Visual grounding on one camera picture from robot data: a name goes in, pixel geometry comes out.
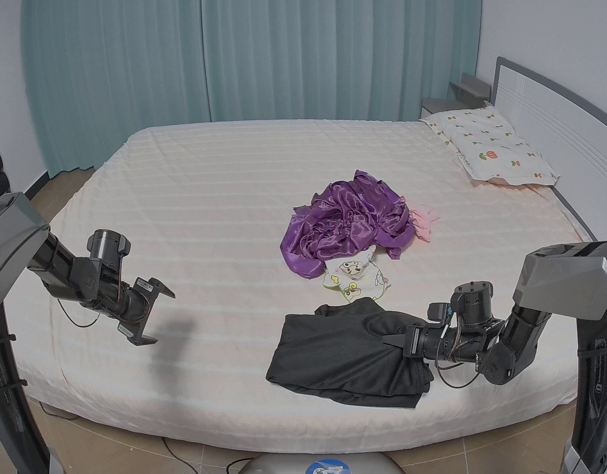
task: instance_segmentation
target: blue sticker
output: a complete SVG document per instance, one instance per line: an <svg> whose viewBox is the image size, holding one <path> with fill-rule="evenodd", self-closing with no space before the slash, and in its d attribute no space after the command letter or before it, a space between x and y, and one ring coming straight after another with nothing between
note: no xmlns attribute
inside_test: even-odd
<svg viewBox="0 0 607 474"><path fill-rule="evenodd" d="M305 474L351 474L351 470L345 463L330 458L313 463Z"/></svg>

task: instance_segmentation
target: gray nightstand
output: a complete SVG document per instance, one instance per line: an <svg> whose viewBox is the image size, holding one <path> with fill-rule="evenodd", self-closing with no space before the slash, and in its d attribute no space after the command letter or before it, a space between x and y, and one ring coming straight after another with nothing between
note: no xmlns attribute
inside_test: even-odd
<svg viewBox="0 0 607 474"><path fill-rule="evenodd" d="M476 77L466 73L461 75L460 82L451 82L450 86L456 100L422 99L421 118L444 111L483 107L486 100L490 99L492 92L492 87L488 83L479 81Z"/></svg>

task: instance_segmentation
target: bed sheet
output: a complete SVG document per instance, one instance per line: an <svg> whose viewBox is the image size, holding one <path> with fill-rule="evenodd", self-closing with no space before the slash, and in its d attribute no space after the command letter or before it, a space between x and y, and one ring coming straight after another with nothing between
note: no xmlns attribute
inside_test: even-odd
<svg viewBox="0 0 607 474"><path fill-rule="evenodd" d="M157 277L159 296L133 347L102 317L74 328L40 280L24 271L7 297L27 393L96 422L254 451L348 453L420 446L526 420L576 396L575 320L553 316L532 366L504 386L465 389L435 374L416 409L361 408L295 394L265 380L284 315L342 304L322 278L284 264L292 207L356 169L386 181L441 219L432 242L400 260L377 253L387 310L425 317L469 280L494 284L505 318L524 256L580 240L548 188L471 181L422 122L246 121L150 128L131 136L51 223L76 255L97 228L126 235L123 279ZM95 313L64 303L79 323ZM449 371L468 381L470 364Z"/></svg>

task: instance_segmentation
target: purple satin cloth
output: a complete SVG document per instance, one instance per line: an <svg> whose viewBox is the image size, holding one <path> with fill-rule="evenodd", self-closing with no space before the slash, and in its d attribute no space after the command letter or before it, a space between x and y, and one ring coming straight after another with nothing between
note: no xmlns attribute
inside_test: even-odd
<svg viewBox="0 0 607 474"><path fill-rule="evenodd" d="M290 270L307 279L323 274L326 260L350 257L371 244L398 260L415 235L399 195L360 170L353 181L330 184L294 212L280 248Z"/></svg>

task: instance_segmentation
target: curtain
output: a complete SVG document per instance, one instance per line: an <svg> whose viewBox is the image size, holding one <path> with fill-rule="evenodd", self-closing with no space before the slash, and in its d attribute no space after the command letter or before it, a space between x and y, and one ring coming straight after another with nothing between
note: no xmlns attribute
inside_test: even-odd
<svg viewBox="0 0 607 474"><path fill-rule="evenodd" d="M474 74L481 0L23 0L30 107L50 175L142 128L418 119Z"/></svg>

